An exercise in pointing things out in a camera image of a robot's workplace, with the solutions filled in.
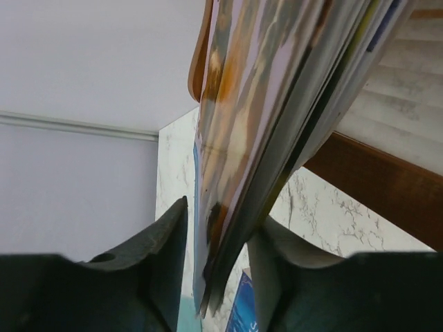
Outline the dog cover Bark book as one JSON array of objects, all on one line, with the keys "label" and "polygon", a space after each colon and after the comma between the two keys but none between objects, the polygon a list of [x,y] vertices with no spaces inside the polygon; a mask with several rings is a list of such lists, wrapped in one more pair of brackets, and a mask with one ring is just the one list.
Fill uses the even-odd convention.
[{"label": "dog cover Bark book", "polygon": [[414,1],[207,1],[188,78],[193,295],[215,312],[243,245],[327,140]]}]

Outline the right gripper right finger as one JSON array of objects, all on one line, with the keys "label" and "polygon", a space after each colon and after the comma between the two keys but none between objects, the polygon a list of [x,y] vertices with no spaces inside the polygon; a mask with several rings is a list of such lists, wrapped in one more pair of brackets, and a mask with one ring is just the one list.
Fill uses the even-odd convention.
[{"label": "right gripper right finger", "polygon": [[350,305],[338,279],[345,258],[271,217],[247,245],[260,331],[349,331]]}]

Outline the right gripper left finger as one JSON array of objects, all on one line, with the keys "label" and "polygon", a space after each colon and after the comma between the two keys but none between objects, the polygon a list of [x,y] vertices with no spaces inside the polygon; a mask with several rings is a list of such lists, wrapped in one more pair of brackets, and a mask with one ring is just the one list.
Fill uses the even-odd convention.
[{"label": "right gripper left finger", "polygon": [[188,231],[188,200],[83,266],[104,273],[112,318],[126,331],[176,331]]}]

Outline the Jane Eyre blue book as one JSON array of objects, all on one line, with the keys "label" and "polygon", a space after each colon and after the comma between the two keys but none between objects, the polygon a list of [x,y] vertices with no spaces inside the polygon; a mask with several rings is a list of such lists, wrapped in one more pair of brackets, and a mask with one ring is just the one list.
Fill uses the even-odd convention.
[{"label": "Jane Eyre blue book", "polygon": [[251,269],[242,271],[226,332],[258,332]]}]

